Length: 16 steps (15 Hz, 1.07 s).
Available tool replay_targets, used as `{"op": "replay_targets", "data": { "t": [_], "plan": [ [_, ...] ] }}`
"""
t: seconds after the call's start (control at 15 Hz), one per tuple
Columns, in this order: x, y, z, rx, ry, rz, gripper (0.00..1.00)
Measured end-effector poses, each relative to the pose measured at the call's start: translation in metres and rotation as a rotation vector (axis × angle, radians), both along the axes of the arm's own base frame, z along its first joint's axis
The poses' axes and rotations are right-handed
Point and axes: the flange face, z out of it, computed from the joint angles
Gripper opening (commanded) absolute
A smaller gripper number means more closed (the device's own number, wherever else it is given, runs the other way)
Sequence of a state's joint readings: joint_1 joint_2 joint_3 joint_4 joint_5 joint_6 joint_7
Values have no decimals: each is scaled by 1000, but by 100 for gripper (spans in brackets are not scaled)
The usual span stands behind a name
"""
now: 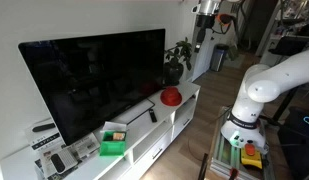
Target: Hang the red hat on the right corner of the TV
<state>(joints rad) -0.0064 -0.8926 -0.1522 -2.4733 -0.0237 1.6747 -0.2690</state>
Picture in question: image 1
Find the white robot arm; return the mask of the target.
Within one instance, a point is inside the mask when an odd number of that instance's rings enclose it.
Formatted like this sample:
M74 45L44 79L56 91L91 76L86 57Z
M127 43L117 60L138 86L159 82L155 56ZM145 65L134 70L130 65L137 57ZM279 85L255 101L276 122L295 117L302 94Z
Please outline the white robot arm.
M222 136L237 148L251 141L258 151L267 154L266 136L257 125L264 104L308 82L309 50L292 55L273 67L252 65L245 72L233 108L222 125Z

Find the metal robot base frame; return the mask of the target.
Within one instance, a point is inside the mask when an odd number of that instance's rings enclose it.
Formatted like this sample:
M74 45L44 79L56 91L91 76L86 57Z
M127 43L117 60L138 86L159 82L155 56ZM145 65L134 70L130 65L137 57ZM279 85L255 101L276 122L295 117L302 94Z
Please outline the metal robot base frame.
M238 171L236 180L275 180L275 173L270 154L262 155L262 169L245 167L241 163L241 150L232 147L222 136L221 127L229 114L229 107L221 107L216 118L215 131L207 160L207 179L228 180L232 169Z

